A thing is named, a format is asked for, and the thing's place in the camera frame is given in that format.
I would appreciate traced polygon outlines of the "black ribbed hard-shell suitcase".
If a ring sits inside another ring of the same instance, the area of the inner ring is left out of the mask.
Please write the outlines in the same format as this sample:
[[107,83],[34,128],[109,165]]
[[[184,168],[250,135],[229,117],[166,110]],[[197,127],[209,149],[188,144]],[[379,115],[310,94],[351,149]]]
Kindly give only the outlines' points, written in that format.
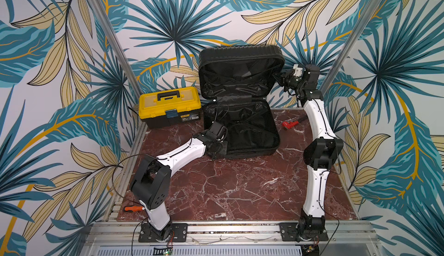
[[274,74],[284,67],[278,46],[207,48],[200,52],[200,92],[204,131],[214,121],[228,129],[226,159],[271,155],[281,143],[266,100],[275,85]]

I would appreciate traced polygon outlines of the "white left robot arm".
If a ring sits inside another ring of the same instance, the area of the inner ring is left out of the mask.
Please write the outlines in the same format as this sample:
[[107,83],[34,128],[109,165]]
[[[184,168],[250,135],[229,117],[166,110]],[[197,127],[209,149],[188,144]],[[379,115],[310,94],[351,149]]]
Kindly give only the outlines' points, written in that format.
[[171,177],[190,162],[205,154],[214,157],[224,148],[228,133],[218,135],[208,130],[195,134],[184,145],[156,158],[145,156],[130,184],[130,190],[148,214],[151,227],[163,233],[171,228],[165,200]]

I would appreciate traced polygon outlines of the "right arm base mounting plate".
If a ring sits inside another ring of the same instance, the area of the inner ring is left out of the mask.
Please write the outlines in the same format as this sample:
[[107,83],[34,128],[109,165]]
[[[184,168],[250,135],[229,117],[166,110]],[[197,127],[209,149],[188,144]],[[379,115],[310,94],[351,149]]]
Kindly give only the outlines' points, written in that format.
[[328,241],[327,231],[322,225],[299,225],[298,222],[279,223],[279,232],[284,242]]

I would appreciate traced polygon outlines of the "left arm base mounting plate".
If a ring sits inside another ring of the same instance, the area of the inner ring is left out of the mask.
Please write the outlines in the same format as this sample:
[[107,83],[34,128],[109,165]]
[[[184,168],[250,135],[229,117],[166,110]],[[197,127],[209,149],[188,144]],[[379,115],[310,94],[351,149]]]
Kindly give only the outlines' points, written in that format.
[[162,230],[157,230],[150,223],[145,223],[139,233],[139,243],[167,242],[184,243],[187,239],[188,224],[168,223]]

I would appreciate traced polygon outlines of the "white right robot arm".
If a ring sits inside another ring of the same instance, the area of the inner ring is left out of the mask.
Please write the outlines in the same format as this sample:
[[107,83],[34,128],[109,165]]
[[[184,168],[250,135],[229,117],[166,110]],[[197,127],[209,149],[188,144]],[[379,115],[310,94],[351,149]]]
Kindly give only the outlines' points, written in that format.
[[316,66],[294,66],[275,76],[285,91],[292,89],[307,115],[313,141],[304,150],[308,186],[299,221],[294,229],[282,224],[281,233],[288,241],[326,241],[324,199],[328,176],[343,148],[328,122],[323,95],[317,89],[320,71]]

